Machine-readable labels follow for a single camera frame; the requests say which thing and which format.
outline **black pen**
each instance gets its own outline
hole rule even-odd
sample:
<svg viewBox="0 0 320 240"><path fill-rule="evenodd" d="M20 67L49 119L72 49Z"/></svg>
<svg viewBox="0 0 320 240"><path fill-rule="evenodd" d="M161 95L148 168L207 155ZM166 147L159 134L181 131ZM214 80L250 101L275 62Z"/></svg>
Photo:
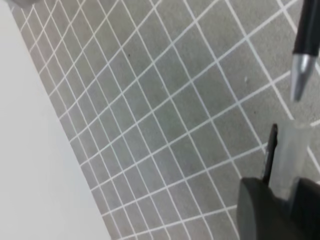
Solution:
<svg viewBox="0 0 320 240"><path fill-rule="evenodd" d="M291 101L300 101L319 55L320 0L304 0L291 69Z"/></svg>

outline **gray tile floor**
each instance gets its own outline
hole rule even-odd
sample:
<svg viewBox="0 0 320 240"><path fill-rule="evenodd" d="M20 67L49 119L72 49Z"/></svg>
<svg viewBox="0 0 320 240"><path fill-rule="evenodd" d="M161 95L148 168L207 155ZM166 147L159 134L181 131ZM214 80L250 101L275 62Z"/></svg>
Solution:
<svg viewBox="0 0 320 240"><path fill-rule="evenodd" d="M289 101L301 0L46 0L12 9L111 238L237 239L239 179ZM320 180L320 130L303 174Z"/></svg>

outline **black handle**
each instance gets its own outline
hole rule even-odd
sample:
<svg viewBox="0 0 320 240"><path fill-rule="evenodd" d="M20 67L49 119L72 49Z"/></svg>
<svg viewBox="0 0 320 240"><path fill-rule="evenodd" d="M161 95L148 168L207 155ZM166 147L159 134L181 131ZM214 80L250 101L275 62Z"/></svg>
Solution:
<svg viewBox="0 0 320 240"><path fill-rule="evenodd" d="M317 57L320 46L320 0L304 0L293 54Z"/></svg>

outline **white surface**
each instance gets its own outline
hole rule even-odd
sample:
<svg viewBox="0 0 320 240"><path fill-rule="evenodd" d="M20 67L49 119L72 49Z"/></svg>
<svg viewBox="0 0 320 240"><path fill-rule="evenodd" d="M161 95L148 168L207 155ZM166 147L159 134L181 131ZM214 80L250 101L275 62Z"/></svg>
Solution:
<svg viewBox="0 0 320 240"><path fill-rule="evenodd" d="M0 32L0 239L110 239L3 1Z"/></svg>

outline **silver pen tip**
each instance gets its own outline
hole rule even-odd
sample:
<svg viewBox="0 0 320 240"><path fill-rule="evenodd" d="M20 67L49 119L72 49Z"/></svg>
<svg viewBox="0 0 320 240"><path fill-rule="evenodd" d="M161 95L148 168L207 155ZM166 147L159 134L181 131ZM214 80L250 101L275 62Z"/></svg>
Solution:
<svg viewBox="0 0 320 240"><path fill-rule="evenodd" d="M317 58L307 54L294 54L291 69L291 92L292 102L298 102L304 93L308 80L312 76Z"/></svg>

